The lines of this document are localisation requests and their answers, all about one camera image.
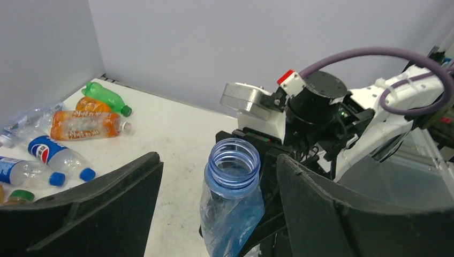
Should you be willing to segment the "light blue label bottle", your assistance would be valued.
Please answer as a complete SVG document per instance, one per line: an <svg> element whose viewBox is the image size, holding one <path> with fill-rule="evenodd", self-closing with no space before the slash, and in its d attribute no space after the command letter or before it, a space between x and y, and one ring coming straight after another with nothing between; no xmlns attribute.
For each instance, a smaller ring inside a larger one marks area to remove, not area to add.
<svg viewBox="0 0 454 257"><path fill-rule="evenodd" d="M204 170L201 233L210 256L239 256L265 213L258 150L239 138L212 148Z"/></svg>

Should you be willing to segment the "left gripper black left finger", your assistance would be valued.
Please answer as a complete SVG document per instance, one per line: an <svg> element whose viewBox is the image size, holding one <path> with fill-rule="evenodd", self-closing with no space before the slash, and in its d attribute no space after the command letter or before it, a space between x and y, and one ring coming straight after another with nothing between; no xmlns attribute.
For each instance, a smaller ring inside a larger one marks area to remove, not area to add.
<svg viewBox="0 0 454 257"><path fill-rule="evenodd" d="M162 175L150 152L36 202L1 206L1 256L143 256Z"/></svg>

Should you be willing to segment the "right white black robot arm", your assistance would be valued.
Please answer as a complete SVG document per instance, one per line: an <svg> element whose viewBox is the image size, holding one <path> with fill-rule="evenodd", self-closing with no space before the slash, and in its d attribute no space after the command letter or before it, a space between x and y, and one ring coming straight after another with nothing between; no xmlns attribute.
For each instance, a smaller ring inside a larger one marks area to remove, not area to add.
<svg viewBox="0 0 454 257"><path fill-rule="evenodd" d="M360 56L412 65L391 79L349 90L323 68ZM242 247L265 256L453 256L453 171L422 174L414 157L396 157L404 139L453 105L453 68L399 48L341 52L271 93L226 84L220 103L238 127L216 140L250 142L261 158L265 214Z"/></svg>

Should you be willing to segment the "blue label water bottle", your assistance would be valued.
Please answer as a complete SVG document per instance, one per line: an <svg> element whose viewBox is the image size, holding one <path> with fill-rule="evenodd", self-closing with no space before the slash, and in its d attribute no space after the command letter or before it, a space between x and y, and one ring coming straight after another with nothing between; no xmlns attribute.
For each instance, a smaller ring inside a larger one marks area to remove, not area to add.
<svg viewBox="0 0 454 257"><path fill-rule="evenodd" d="M38 161L1 156L1 183L12 186L63 187L66 174Z"/></svg>

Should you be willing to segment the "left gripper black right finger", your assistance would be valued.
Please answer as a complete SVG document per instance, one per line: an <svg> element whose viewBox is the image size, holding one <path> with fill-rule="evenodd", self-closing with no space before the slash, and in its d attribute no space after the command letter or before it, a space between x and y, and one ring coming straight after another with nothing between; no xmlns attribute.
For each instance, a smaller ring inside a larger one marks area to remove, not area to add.
<svg viewBox="0 0 454 257"><path fill-rule="evenodd" d="M375 200L286 155L277 180L293 256L453 256L453 208Z"/></svg>

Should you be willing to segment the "green soda bottle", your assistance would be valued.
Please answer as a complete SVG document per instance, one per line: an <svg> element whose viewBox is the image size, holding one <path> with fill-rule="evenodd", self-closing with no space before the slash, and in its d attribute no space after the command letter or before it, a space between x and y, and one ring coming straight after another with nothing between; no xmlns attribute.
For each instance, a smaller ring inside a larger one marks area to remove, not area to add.
<svg viewBox="0 0 454 257"><path fill-rule="evenodd" d="M81 90L84 96L96 99L107 104L113 112L129 117L132 108L125 104L124 100L117 93L103 87L98 82L88 82Z"/></svg>

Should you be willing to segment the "orange crushed bottle back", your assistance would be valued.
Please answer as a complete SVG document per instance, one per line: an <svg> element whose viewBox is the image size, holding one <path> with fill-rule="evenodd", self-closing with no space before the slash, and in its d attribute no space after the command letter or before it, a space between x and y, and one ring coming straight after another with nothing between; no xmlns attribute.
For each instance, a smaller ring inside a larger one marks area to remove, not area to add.
<svg viewBox="0 0 454 257"><path fill-rule="evenodd" d="M58 141L114 138L133 132L132 124L113 112L57 111L50 118L50 137Z"/></svg>

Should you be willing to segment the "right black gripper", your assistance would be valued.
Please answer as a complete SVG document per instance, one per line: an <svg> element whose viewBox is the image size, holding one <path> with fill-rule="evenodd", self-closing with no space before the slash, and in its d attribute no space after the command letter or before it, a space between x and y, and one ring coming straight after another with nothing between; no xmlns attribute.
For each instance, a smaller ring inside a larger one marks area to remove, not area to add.
<svg viewBox="0 0 454 257"><path fill-rule="evenodd" d="M226 138L248 141L259 152L261 161L260 187L265 198L265 214L239 256L293 256L277 181L277 159L282 154L294 158L294 149L274 138L238 129L231 133L219 131L215 135L216 142Z"/></svg>

